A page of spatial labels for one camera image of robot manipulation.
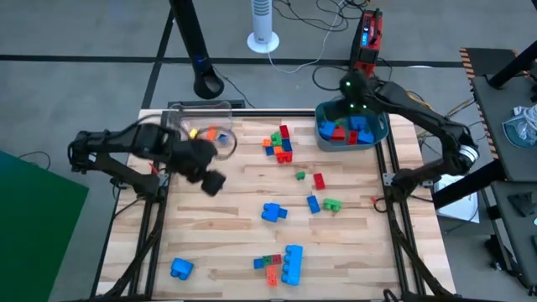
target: white tower fan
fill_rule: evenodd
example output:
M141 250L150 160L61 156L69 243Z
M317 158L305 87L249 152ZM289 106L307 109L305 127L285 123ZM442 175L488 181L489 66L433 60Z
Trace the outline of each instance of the white tower fan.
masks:
M248 47L266 54L279 45L278 35L272 31L272 0L251 0L253 32L248 36Z

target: wooden table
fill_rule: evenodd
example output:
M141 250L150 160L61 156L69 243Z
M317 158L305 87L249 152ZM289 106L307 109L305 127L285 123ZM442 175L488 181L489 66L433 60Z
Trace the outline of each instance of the wooden table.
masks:
M144 110L141 115L149 113L155 111ZM399 116L390 118L401 168L422 165L413 124ZM232 123L238 147L229 160L213 164L227 176L217 196L205 195L199 184L191 185L181 176L171 179L153 299L378 299L386 288L399 294L388 220L370 201L383 194L375 149L320 151L312 117L234 117ZM289 128L292 164L277 164L261 147L262 139L280 124ZM383 147L390 170L388 149ZM149 173L148 161L131 156L128 165ZM306 178L298 181L295 173L301 170ZM325 190L315 190L314 173L323 174ZM312 194L320 202L342 200L343 207L335 215L329 211L311 215L306 196ZM415 194L430 198L426 190ZM125 190L117 209L134 197ZM288 209L287 219L262 220L266 202ZM420 256L454 292L433 204L414 199L408 203ZM109 290L133 259L142 213L140 202L113 222L98 294ZM253 260L284 254L287 244L304 247L300 285L279 281L276 288L269 288L264 270L253 269ZM194 263L188 280L170 277L174 258ZM414 290L407 258L405 267Z

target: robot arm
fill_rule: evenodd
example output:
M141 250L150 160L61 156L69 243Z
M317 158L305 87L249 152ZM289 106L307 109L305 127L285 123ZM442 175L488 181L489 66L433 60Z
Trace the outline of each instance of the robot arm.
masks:
M479 153L468 127L415 102L403 87L390 81L366 79L363 73L354 71L340 80L340 90L344 96L341 106L348 111L399 114L440 139L441 159L418 169L401 169L394 176L395 200L406 200L420 183L437 181L442 174L465 174L476 162Z
M113 184L127 183L139 195L156 196L159 190L157 175L140 174L110 156L112 153L130 153L165 164L170 173L182 174L191 183L202 181L201 188L208 195L214 196L221 189L226 177L207 170L217 155L211 142L181 140L180 132L152 123L140 124L140 121L118 132L78 132L68 148L72 170L82 174L100 170L111 175Z

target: green mat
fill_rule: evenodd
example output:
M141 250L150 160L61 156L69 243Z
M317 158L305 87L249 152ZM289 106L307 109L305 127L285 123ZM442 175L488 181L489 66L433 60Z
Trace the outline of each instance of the green mat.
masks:
M0 151L0 192L1 300L47 301L88 189Z

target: gray floor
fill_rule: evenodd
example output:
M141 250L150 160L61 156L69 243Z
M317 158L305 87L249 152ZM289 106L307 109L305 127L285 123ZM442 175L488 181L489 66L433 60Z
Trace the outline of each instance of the gray floor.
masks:
M333 16L319 12L311 0L292 3L304 17L332 21ZM321 4L334 6L323 0ZM289 14L284 6L279 7ZM384 12L381 56L386 60L459 61L460 47L520 51L533 42L537 28L537 11L530 0L374 0L372 7ZM247 1L196 0L196 9L213 57L263 57L245 44L251 30ZM166 0L4 0L0 2L0 54L154 56L168 11ZM355 27L356 22L350 22L347 31L331 34L323 58L347 59ZM281 38L275 58L318 56L324 32L282 19L277 13L274 30ZM176 28L166 55L185 56ZM90 293L113 206L108 178L99 173L72 174L65 157L66 146L81 129L117 129L130 123L142 104L151 68L151 64L0 62L0 148L11 154L44 150L52 158L53 172L91 188L50 300L79 299ZM217 68L256 107L313 107L336 95L312 84L312 67L291 75L266 65ZM388 73L388 68L377 69L383 78ZM323 70L318 79L325 86L335 86L340 76L339 70ZM447 112L471 96L462 69L395 68L392 80L418 92L438 112ZM164 65L151 107L199 100L191 84L188 65ZM220 98L241 97L227 85ZM477 109L470 107L455 119L466 124L476 122ZM480 125L472 127L474 138L483 134ZM428 143L438 149L434 139ZM487 150L485 140L480 147ZM425 160L436 156L424 148ZM490 154L482 152L476 166L490 160ZM489 257L482 248L485 237L464 236L480 233L471 232L472 228L465 226L462 232L445 236L457 292L483 299L534 299L526 296L513 279L488 267Z

